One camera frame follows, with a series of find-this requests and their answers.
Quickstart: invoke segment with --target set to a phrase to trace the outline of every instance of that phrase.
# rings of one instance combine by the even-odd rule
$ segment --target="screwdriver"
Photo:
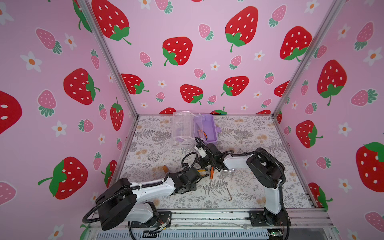
[[[209,184],[209,191],[211,191],[212,178],[214,177],[214,171],[215,171],[215,169],[211,166],[211,183]]]

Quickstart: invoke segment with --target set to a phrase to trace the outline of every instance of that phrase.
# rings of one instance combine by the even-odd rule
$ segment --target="red strawberry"
[[[223,107],[223,110],[215,110],[215,111],[212,111],[211,114],[227,114],[227,112],[224,112],[224,109],[225,107]]]
[[[368,91],[363,89],[358,91],[352,98],[351,103],[353,105],[362,107],[365,106],[367,103],[371,104],[377,99],[378,93],[376,93],[376,90],[369,89]]]
[[[64,91],[81,104],[89,105],[95,99],[96,91],[93,79],[82,68],[76,69],[64,79]]]
[[[248,6],[236,14],[225,26],[227,41],[240,47],[249,43],[256,33],[259,12],[257,8]]]
[[[117,97],[116,97],[116,103],[112,105],[109,115],[111,116],[113,128],[116,131],[119,131],[122,125],[122,120],[124,119],[124,112],[122,110],[121,105],[118,102]]]
[[[214,32],[211,31],[211,27],[206,24],[199,25],[200,37],[205,38],[206,41],[210,41],[214,38]]]
[[[158,102],[162,102],[162,101],[164,101],[164,98],[165,98],[165,95],[164,95],[163,92],[159,92],[159,93],[156,94],[156,100],[157,100]]]
[[[121,150],[122,147],[122,141],[120,138],[117,139],[116,144],[118,145],[118,150]]]
[[[373,22],[368,22],[360,30],[359,34],[356,37],[357,42],[355,42],[355,50],[359,51],[363,49],[368,43],[367,41],[373,35]]]
[[[268,85],[272,84],[274,81],[275,77],[273,76],[273,73],[267,73],[265,75],[264,82]]]
[[[274,28],[276,25],[278,25],[279,22],[283,20],[286,11],[287,11],[286,5],[281,5],[275,11],[273,11],[272,18],[269,19],[269,26],[271,28]]]
[[[143,91],[149,92],[149,90],[144,90],[144,82],[138,76],[125,73],[122,73],[121,76],[130,94],[140,94]]]
[[[103,120],[107,120],[107,109],[105,109],[104,104],[99,105],[100,117]]]
[[[263,110],[263,111],[260,111],[256,114],[271,114],[271,110]]]
[[[192,41],[185,36],[165,40],[163,42],[163,55],[167,60],[164,62],[164,66],[166,66],[167,61],[177,66],[184,65],[191,55],[192,46]]]
[[[187,103],[197,103],[203,98],[203,90],[201,88],[184,84],[180,87],[180,93],[184,101]]]
[[[316,103],[308,104],[308,106],[305,108],[305,113],[312,114],[313,112],[316,112],[316,109],[317,109]]]
[[[205,79],[207,77],[207,75],[201,69],[195,68],[195,70],[193,72],[195,74],[195,77],[197,77],[197,78]]]
[[[319,157],[316,160],[316,164],[322,169],[327,169],[331,167],[331,161],[327,157]]]
[[[288,86],[288,83],[289,81],[283,83],[283,84],[280,84],[279,86],[277,86],[275,88],[275,90],[273,91],[273,93],[278,96],[278,97],[282,97],[283,96],[283,93],[285,92],[287,86]]]
[[[100,61],[99,61],[99,58],[98,58],[98,55],[97,55],[95,49],[92,49],[91,55],[92,55],[91,61],[92,61],[93,65],[95,66],[96,69],[99,69]]]
[[[284,60],[299,60],[298,56],[303,55],[312,41],[312,35],[302,26],[296,26],[289,30],[284,38],[280,49],[280,58]]]
[[[124,38],[129,35],[129,22],[120,9],[107,0],[92,0],[92,11],[104,36],[132,45]]]
[[[88,171],[84,165],[74,157],[66,157],[53,170],[53,177],[39,181],[52,179],[49,190],[57,199],[66,199],[79,190],[88,179]]]
[[[0,181],[0,206],[16,197],[17,190],[10,183]]]
[[[313,57],[321,58],[326,52],[327,52],[327,47],[324,45],[321,45],[319,48],[316,49]]]
[[[93,168],[95,171],[97,171],[101,165],[101,153],[97,152],[94,157],[95,159],[93,160]]]
[[[263,102],[262,108],[266,108],[268,105],[270,105],[272,102],[272,99],[267,99]]]
[[[52,33],[42,28],[36,28],[36,35],[40,39],[41,43],[53,53],[60,55],[63,51],[59,41],[55,41],[55,37]]]
[[[286,127],[284,128],[284,133],[285,133],[286,135],[290,134],[290,133],[291,133],[291,126],[286,126]]]
[[[223,96],[226,93],[228,96],[237,96],[244,91],[248,86],[249,78],[246,76],[231,77],[224,81],[223,90],[221,94]]]
[[[174,108],[166,108],[163,111],[159,112],[159,114],[173,114],[176,112],[176,109]]]
[[[305,79],[303,85],[301,86],[301,95],[304,96],[308,91],[308,80]]]
[[[229,64],[229,68],[231,70],[235,70],[237,68],[237,66],[240,64],[241,64],[241,56],[238,55],[238,56],[232,58],[231,64]]]
[[[364,217],[372,227],[376,228],[380,232],[384,232],[384,216],[381,216],[377,212],[369,212],[364,215]]]
[[[329,98],[328,106],[331,104],[331,97],[339,94],[347,82],[347,74],[344,68],[336,61],[328,61],[320,74],[317,82],[317,92],[323,98]]]
[[[148,54],[146,54],[145,52],[141,52],[140,53],[140,61],[144,64],[144,66],[146,67],[151,67],[152,66],[152,62],[151,62],[151,58]]]
[[[11,95],[0,91],[0,134],[14,125],[22,114],[19,102]]]
[[[316,143],[316,138],[323,138],[323,136],[316,137],[317,128],[310,120],[301,122],[296,126],[296,136],[306,148],[312,147]]]
[[[56,100],[51,91],[42,91],[37,98],[37,102],[40,104],[39,111],[41,115],[47,118],[55,113],[53,109],[56,107]]]
[[[371,142],[359,148],[356,164],[362,183],[375,192],[384,192],[384,145]]]
[[[109,187],[109,184],[111,183],[113,174],[116,170],[116,166],[117,166],[117,162],[115,160],[112,160],[108,164],[107,168],[105,169],[105,173],[103,173],[103,171],[101,171],[101,173],[105,175],[104,183],[105,183],[105,186],[107,186],[107,187]]]
[[[329,199],[329,200],[326,200],[326,197],[325,197],[325,193],[323,192],[323,190],[319,187],[319,185],[317,185],[316,183],[314,182],[311,182],[310,184],[308,184],[308,186],[310,187],[310,191],[316,201],[316,205],[318,207],[324,207],[326,211],[328,211],[328,203],[327,202],[332,202],[333,199]]]

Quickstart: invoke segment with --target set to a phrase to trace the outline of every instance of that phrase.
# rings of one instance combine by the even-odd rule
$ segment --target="pink wall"
[[[384,239],[383,11],[382,1],[345,3],[321,43],[326,52],[320,47],[311,60],[280,124],[307,183],[322,189],[316,194],[319,204],[328,205],[343,239]],[[365,41],[356,51],[355,43],[362,46]],[[336,87],[327,90],[333,79]],[[313,126],[323,136],[314,144]]]
[[[101,170],[119,159],[117,139],[125,144],[133,118],[116,82],[109,81],[110,70],[93,34],[82,23],[79,30],[71,0],[7,0],[0,2],[0,10],[0,238],[79,239],[85,229],[81,219],[94,206],[91,199],[107,189]],[[36,34],[37,28],[49,33]],[[54,48],[55,43],[61,48]],[[92,49],[98,59],[91,58]],[[84,70],[67,77],[80,68]],[[101,90],[94,101],[87,99],[93,92],[88,74]],[[116,97],[124,113],[118,131],[110,117]],[[99,104],[105,106],[105,120]],[[86,119],[93,127],[85,121],[82,132],[78,125]],[[101,163],[95,170],[97,152]]]
[[[275,90],[277,93],[285,89],[284,83],[298,65],[296,58],[284,58],[289,56],[291,48],[301,50],[309,45],[310,35],[315,35],[332,1],[314,0],[310,4],[294,0],[89,2],[120,72],[126,74],[130,97],[138,113],[158,114],[165,108],[197,113],[210,113],[223,107],[228,113],[273,112],[280,100]],[[232,36],[237,32],[242,35],[238,40]],[[295,51],[293,55],[304,52]],[[268,73],[273,76],[266,80]],[[227,89],[233,95],[229,96],[223,84],[232,86],[236,79],[241,84]]]

